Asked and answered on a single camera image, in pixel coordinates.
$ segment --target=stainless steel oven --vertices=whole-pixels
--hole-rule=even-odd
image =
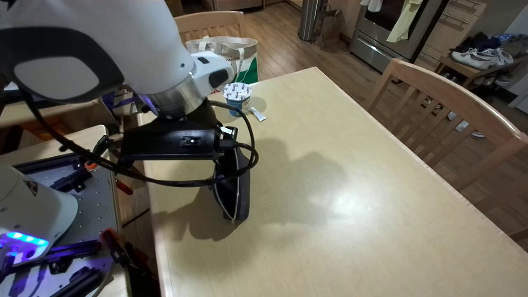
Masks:
[[[447,0],[423,0],[409,28],[409,39],[388,42],[387,38],[399,19],[405,0],[385,0],[379,12],[362,6],[350,44],[350,51],[383,72],[392,58],[411,61],[429,26],[438,18]]]

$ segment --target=hardwood floor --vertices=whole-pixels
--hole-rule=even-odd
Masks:
[[[376,80],[381,76],[366,63],[351,55],[347,45],[339,41],[325,50],[300,40],[297,29],[300,23],[300,13],[286,3],[271,4],[263,11],[246,13],[248,37],[258,40],[259,80],[281,76],[298,70],[318,67],[330,77],[339,87],[347,92],[358,103],[363,104],[369,96]],[[399,98],[406,90],[404,84],[391,84],[386,98],[380,103],[381,108],[374,112],[377,119],[383,119],[389,114],[395,98]],[[508,108],[505,104],[494,101],[494,106],[508,117],[522,131],[528,132],[528,116],[519,110]],[[461,143],[453,153],[449,154],[434,169],[446,180],[453,180],[470,164],[488,154],[494,146],[486,139],[469,138]],[[462,194],[472,203],[478,202],[507,183],[511,178],[523,172],[528,172],[528,153],[524,152],[497,171],[464,190]],[[136,190],[134,196],[120,194],[121,217],[126,221],[148,207],[145,198],[145,185],[138,181],[129,181]],[[494,223],[507,233],[518,231],[528,226],[528,193],[508,205],[494,209],[486,214]],[[151,257],[151,267],[155,268],[154,246],[150,215],[147,214],[124,230],[127,240],[137,245]],[[528,242],[520,243],[528,248]]]

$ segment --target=black cable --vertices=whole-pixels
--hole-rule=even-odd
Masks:
[[[138,214],[137,216],[133,217],[132,219],[128,220],[126,223],[123,224],[123,228],[125,228],[126,226],[130,225],[131,223],[133,223],[135,220],[139,219],[140,217],[142,217],[143,215],[145,215],[148,211],[150,210],[150,208],[147,208],[145,209],[143,212],[141,212],[140,214]]]
[[[222,107],[222,108],[226,108],[226,109],[230,109],[230,110],[234,110],[234,111],[238,112],[242,116],[242,118],[244,119],[244,122],[246,123],[246,125],[248,127],[249,136],[250,136],[250,139],[251,139],[251,146],[249,146],[249,145],[242,146],[242,144],[239,144],[239,143],[237,143],[237,146],[239,146],[241,148],[244,148],[244,149],[248,149],[251,152],[251,156],[250,156],[250,159],[249,159],[250,162],[248,163],[248,165],[246,167],[240,168],[240,169],[232,172],[230,175],[226,175],[226,176],[223,176],[221,178],[210,178],[210,179],[203,179],[203,180],[187,180],[187,181],[173,181],[173,180],[153,179],[153,178],[150,178],[150,177],[146,177],[146,176],[144,176],[142,174],[136,173],[136,172],[134,172],[134,171],[130,170],[129,168],[126,168],[126,167],[124,167],[122,165],[119,165],[119,164],[111,162],[111,161],[109,161],[109,160],[107,160],[105,158],[102,158],[101,156],[98,156],[98,155],[90,152],[89,150],[77,145],[75,142],[67,139],[64,136],[62,136],[53,127],[48,125],[48,123],[44,120],[44,118],[42,117],[40,111],[36,108],[36,106],[35,106],[35,104],[33,102],[33,98],[31,96],[31,94],[29,94],[27,91],[25,91],[23,89],[20,89],[20,92],[21,92],[21,95],[24,98],[28,108],[33,113],[33,115],[35,116],[37,121],[42,125],[42,127],[44,127],[44,129],[48,133],[50,133],[50,135],[53,136],[53,138],[55,138],[60,144],[62,144],[62,146],[63,146],[62,149],[71,150],[72,152],[78,154],[79,156],[85,158],[86,160],[89,160],[89,161],[91,161],[91,162],[93,162],[93,163],[95,163],[95,164],[97,164],[97,165],[99,165],[99,166],[101,166],[101,167],[103,167],[105,169],[108,169],[110,171],[114,171],[117,174],[122,174],[122,175],[125,175],[125,176],[128,176],[128,177],[134,178],[134,179],[142,180],[142,181],[145,181],[145,182],[151,182],[151,183],[155,183],[155,184],[160,184],[160,185],[166,185],[166,186],[169,186],[169,187],[202,187],[202,186],[206,186],[206,185],[213,185],[215,183],[223,182],[223,181],[226,181],[226,180],[235,179],[235,178],[243,175],[248,170],[250,170],[253,167],[255,167],[255,165],[257,165],[257,162],[259,160],[259,155],[258,155],[258,152],[256,151],[255,145],[254,145],[253,130],[251,128],[251,124],[249,123],[249,120],[246,117],[246,115],[240,110],[240,108],[229,106],[227,104],[224,104],[224,103],[221,103],[221,102],[218,102],[218,101],[209,101],[211,103],[211,105],[219,106],[219,107]]]

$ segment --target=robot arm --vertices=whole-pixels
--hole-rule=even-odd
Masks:
[[[178,119],[233,77],[223,57],[184,48],[164,0],[0,3],[0,72],[50,101],[128,84],[157,116]]]

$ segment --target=trash can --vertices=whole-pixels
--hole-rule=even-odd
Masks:
[[[317,14],[328,0],[303,0],[303,12],[300,18],[299,38],[311,42],[314,38]]]

